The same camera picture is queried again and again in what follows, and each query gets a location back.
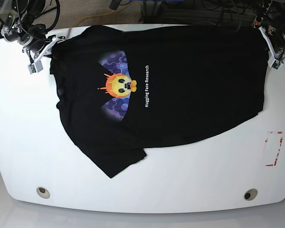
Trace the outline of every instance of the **purple pattern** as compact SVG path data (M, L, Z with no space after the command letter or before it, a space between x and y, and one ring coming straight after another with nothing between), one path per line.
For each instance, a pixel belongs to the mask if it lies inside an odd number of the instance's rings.
M99 63L114 74L126 75L128 73L128 61L123 51L107 53Z
M102 109L109 117L121 121L127 113L129 101L129 98L113 98L105 103Z
M123 51L107 53L99 63L114 74L124 74L130 77L127 56ZM127 113L130 101L129 97L130 95L123 98L114 97L102 106L102 110L110 118L121 121Z

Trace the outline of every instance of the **circular hole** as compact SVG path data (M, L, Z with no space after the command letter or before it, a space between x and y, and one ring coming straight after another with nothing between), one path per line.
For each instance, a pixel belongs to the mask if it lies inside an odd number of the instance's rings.
M245 194L245 199L246 199L246 200L249 199L250 196L251 196L250 193L246 193L246 194Z
M41 191L41 193L46 193L46 190L44 188L39 188L39 191Z
M257 190L256 189L250 189L244 194L244 199L247 201L254 200L257 197Z
M50 197L49 191L43 187L37 188L37 194L44 199L48 199Z

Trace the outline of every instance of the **yellow cable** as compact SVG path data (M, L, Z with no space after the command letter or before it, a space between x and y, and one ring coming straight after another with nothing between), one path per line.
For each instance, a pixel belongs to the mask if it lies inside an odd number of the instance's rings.
M85 16L85 17L82 17L82 18L79 18L77 21L75 21L72 26L70 27L73 28L74 26L77 26L79 25L81 22L85 21L86 19L89 19L89 18L96 18L96 17L101 17L101 16L106 16L106 15L110 15L112 13L114 13L115 10L109 12L109 13L104 13L104 14L98 14L98 15L92 15L92 16Z

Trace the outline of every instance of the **t-shirt sleeve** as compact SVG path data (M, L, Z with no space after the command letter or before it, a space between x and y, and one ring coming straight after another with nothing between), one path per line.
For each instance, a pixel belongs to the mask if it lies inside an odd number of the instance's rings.
M95 163L109 178L114 177L132 164L143 160L147 154L143 149L95 149L93 153L81 150Z

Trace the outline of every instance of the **black electronics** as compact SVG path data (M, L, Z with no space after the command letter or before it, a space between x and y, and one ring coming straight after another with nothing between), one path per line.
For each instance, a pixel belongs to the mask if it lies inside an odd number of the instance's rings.
M117 10L117 8L119 7L121 1L122 0L112 0L112 2L110 4L110 9L111 10Z
M13 0L12 10L1 31L4 39L8 42L18 41L30 51L40 51L46 43L51 42L51 39L46 38L46 34L56 26L59 19L59 0L55 0L55 2L57 6L43 11L45 0ZM46 28L44 24L33 25L35 19L52 10L57 10L57 14L51 27Z

